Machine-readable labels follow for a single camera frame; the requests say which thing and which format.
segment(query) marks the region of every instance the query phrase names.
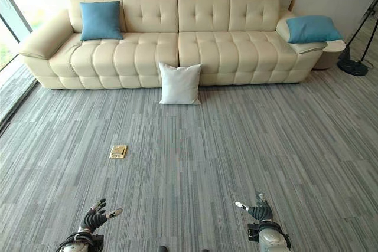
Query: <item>white pillow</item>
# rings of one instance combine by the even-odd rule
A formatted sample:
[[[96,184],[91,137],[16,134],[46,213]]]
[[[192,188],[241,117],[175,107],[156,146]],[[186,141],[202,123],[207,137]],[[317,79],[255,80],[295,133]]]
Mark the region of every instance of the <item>white pillow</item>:
[[[173,67],[159,62],[162,96],[161,104],[201,104],[198,100],[201,64]]]

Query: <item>sofa backrest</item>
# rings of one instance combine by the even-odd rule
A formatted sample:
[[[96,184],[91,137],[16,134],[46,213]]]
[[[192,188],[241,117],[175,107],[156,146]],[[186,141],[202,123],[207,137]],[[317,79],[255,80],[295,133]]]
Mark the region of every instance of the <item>sofa backrest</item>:
[[[275,31],[279,0],[230,0],[229,31]]]
[[[127,32],[178,32],[177,0],[123,0]]]
[[[274,31],[279,0],[70,0],[75,32],[80,2],[120,1],[122,32]]]
[[[227,31],[230,0],[178,0],[180,32]]]

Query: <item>brass floor box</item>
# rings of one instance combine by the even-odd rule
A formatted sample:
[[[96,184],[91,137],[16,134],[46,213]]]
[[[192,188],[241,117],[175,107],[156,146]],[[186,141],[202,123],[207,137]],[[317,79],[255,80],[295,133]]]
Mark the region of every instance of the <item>brass floor box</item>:
[[[128,147],[126,145],[115,145],[110,152],[109,158],[111,159],[123,159],[126,156]]]

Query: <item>black tripod stand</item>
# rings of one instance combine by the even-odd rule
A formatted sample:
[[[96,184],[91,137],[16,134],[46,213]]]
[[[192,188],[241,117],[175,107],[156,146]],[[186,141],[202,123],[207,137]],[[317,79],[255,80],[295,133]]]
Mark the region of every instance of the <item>black tripod stand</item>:
[[[359,33],[361,27],[366,22],[366,20],[368,19],[368,17],[371,14],[372,15],[375,14],[374,8],[377,5],[377,2],[378,2],[378,0],[374,0],[373,3],[371,4],[371,6],[368,8],[368,10],[366,12],[366,16],[365,16],[364,20],[362,21],[361,25],[359,26],[359,28],[357,29],[357,31],[354,33],[352,39],[348,42],[348,44],[347,44],[345,50],[343,51],[343,53],[339,56],[339,62],[337,63],[337,66],[341,70],[343,70],[344,72],[346,72],[348,74],[351,74],[351,75],[354,75],[354,76],[365,76],[366,73],[367,73],[367,71],[368,71],[366,65],[364,65],[362,63],[362,61],[365,58],[367,50],[369,49],[370,44],[372,43],[374,34],[375,34],[376,30],[377,30],[378,19],[377,19],[376,25],[375,25],[375,27],[373,29],[372,35],[370,36],[369,42],[367,43],[367,46],[365,48],[365,52],[364,52],[361,60],[354,61],[354,60],[350,59],[350,47],[349,46],[352,43],[352,41],[354,40],[354,38],[356,37],[356,35]]]

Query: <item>throw pillow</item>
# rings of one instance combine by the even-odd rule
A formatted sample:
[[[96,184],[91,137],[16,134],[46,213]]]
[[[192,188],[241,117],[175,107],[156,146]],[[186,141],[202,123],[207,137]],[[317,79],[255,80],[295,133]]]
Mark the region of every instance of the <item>throw pillow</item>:
[[[286,23],[290,30],[290,44],[335,41],[343,38],[333,25],[332,19],[327,16],[308,15],[287,19]]]
[[[162,96],[161,104],[201,104],[198,100],[201,64],[173,67],[159,62]]]
[[[81,2],[83,31],[81,40],[114,38],[121,40],[119,1]]]

